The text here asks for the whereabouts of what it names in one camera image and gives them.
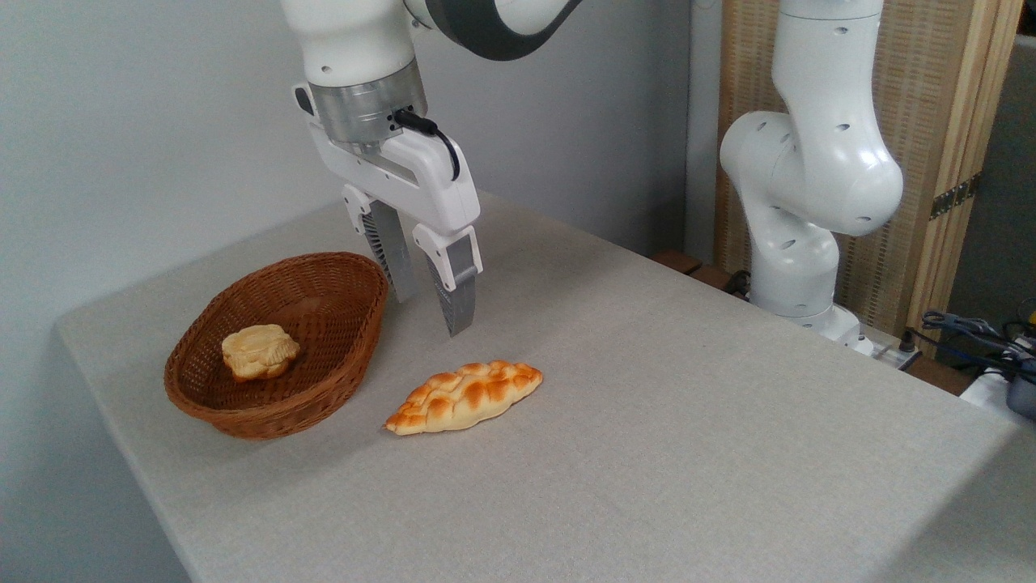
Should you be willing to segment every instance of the wicker basket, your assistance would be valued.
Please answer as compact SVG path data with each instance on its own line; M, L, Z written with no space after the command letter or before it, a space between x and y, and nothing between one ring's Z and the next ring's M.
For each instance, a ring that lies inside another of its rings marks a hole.
M169 400L221 432L248 440L284 437L327 418L356 390L381 331L388 282L352 253L313 253L249 273L222 291L166 362ZM301 347L287 373L235 383L222 343L257 324L278 324Z

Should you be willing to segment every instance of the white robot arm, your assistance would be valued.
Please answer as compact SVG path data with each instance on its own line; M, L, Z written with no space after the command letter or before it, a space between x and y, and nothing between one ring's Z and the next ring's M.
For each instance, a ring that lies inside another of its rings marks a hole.
M294 88L324 164L346 181L364 233L397 299L416 291L399 211L418 221L451 336L471 324L483 269L472 223L479 199L460 147L434 122L411 31L438 29L494 60L542 46L580 0L282 0L303 47Z
M868 354L834 305L831 231L880 228L902 194L871 96L881 13L882 0L781 0L773 79L789 114L742 116L720 149L748 218L752 303Z

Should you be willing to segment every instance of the braided bread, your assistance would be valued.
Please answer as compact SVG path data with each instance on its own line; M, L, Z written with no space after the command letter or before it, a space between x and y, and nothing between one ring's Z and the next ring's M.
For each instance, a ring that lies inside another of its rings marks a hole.
M543 374L523 363L465 365L414 389L384 429L399 436L466 430L502 414L542 382Z

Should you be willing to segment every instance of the white wall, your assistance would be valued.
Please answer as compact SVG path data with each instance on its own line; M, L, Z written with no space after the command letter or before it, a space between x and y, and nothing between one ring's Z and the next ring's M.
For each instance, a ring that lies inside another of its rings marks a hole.
M679 246L688 10L586 0L516 63L427 35L431 113L482 187ZM53 325L338 197L298 51L276 0L10 0L0 55L0 580L181 581Z

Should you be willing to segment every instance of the pastry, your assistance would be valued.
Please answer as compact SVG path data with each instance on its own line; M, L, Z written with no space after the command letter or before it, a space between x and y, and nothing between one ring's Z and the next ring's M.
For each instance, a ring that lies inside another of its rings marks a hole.
M502 414L542 382L543 374L523 363L465 365L414 389L384 429L399 436L466 430Z
M288 370L298 351L298 343L280 326L250 326L223 341L223 362L238 383L275 379Z

